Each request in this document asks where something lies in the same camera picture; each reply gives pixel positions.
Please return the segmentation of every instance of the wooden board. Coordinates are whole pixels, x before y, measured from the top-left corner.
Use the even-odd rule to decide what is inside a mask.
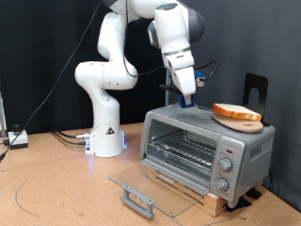
[[[169,189],[191,203],[196,202],[200,198],[200,194],[193,189],[183,185],[173,179],[165,177],[165,175],[156,171],[155,169],[148,169],[148,177],[158,183],[161,186]],[[205,211],[213,217],[218,216],[226,209],[227,201],[215,196],[214,194],[208,193],[202,199],[196,203],[196,207]]]
[[[213,118],[219,123],[234,129],[247,133],[260,132],[263,129],[263,124],[260,121],[238,120],[231,117],[223,116],[216,112],[213,113]]]

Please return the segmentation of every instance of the control knob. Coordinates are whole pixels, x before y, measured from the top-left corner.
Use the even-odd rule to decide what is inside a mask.
[[[227,191],[228,187],[229,187],[228,182],[223,178],[218,179],[216,185],[214,186],[215,189],[219,189],[221,191]]]
[[[230,171],[232,169],[232,162],[228,158],[223,158],[218,162],[218,165],[224,171]]]

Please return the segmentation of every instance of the oven rack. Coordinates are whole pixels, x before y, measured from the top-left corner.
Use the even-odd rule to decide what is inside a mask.
[[[175,155],[208,171],[212,170],[217,142],[187,131],[177,131],[149,143],[158,151]]]

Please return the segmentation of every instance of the wooden table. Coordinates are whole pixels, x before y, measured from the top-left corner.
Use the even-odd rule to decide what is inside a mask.
[[[113,158],[84,153],[52,134],[29,136],[29,148],[9,151],[0,164],[0,225],[178,225],[160,211],[147,219],[120,200],[108,177],[140,161],[142,123],[121,125],[129,148]],[[88,132],[69,131],[69,134]],[[300,213],[260,186],[251,206],[213,218],[195,206],[175,219],[182,225],[301,225]]]

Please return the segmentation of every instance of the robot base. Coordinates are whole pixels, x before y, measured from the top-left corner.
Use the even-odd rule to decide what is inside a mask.
[[[87,140],[86,153],[98,157],[120,155],[126,148],[123,140],[119,122],[113,125],[95,123]]]

